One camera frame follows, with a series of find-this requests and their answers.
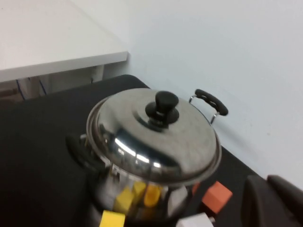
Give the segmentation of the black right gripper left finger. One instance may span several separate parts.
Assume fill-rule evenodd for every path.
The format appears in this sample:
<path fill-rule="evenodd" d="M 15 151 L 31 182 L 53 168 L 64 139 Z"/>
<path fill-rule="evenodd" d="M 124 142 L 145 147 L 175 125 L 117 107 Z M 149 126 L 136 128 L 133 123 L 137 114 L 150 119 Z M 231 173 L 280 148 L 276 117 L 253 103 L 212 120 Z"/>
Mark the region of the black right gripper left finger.
<path fill-rule="evenodd" d="M 259 176 L 248 176 L 245 181 L 241 223 L 244 227 L 287 226 L 285 206 L 274 189 Z"/>

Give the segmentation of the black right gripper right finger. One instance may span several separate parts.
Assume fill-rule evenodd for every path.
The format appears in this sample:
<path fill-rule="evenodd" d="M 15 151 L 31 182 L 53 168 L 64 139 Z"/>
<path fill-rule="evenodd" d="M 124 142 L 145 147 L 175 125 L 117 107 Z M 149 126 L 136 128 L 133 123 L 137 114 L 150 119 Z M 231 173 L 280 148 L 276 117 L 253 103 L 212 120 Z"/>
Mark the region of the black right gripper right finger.
<path fill-rule="evenodd" d="M 276 191 L 298 223 L 303 226 L 303 191 L 278 175 L 269 175 L 267 182 Z"/>

